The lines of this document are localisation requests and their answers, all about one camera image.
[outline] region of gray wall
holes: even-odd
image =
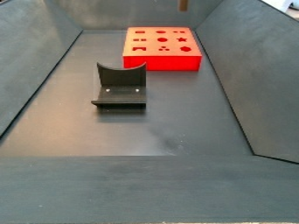
[[[187,12],[176,0],[55,0],[87,30],[124,30],[128,26],[175,25],[195,28],[221,0],[189,0]]]
[[[252,150],[299,163],[299,23],[224,0],[196,30]]]
[[[80,31],[52,0],[0,4],[0,136]]]

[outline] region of black holder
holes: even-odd
[[[101,88],[97,100],[100,106],[145,106],[145,63],[129,69],[113,69],[97,63]]]

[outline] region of black bracket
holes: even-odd
[[[97,63],[97,74],[101,87],[92,104],[97,107],[145,105],[145,63],[129,69],[113,69]]]

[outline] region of red block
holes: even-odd
[[[131,27],[125,35],[124,68],[197,71],[201,52],[187,27]]]

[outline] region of circular hole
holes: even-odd
[[[165,42],[168,39],[167,38],[159,38],[157,41]]]

